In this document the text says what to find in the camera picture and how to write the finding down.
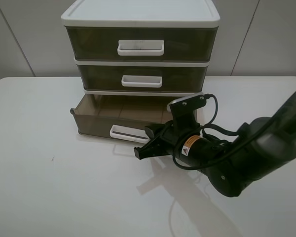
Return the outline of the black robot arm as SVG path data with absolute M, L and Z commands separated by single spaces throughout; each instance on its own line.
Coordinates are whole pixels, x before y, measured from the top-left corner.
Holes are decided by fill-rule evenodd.
M 206 175 L 226 197 L 239 196 L 252 182 L 296 158 L 296 92 L 272 117 L 244 123 L 235 132 L 196 121 L 194 111 L 212 97 L 199 92 L 170 102 L 172 120 L 146 126 L 149 141 L 134 149 L 135 156 L 171 156 L 178 168 Z

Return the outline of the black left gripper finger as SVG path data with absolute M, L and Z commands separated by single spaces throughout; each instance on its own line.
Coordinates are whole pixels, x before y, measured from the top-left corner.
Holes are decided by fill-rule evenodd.
M 153 158 L 165 156 L 166 151 L 158 139 L 154 139 L 146 143 L 142 147 L 134 148 L 135 157 L 138 159 Z

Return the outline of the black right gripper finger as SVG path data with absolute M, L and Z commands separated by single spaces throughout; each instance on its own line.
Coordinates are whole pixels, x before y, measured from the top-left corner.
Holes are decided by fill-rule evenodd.
M 165 127 L 165 125 L 149 125 L 145 127 L 145 133 L 149 139 L 154 139 Z

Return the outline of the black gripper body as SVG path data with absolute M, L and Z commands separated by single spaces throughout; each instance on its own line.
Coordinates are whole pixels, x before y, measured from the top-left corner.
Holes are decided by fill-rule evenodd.
M 195 122 L 175 129 L 173 122 L 156 127 L 156 155 L 171 156 L 176 166 L 206 166 L 221 153 L 221 140 L 205 133 Z

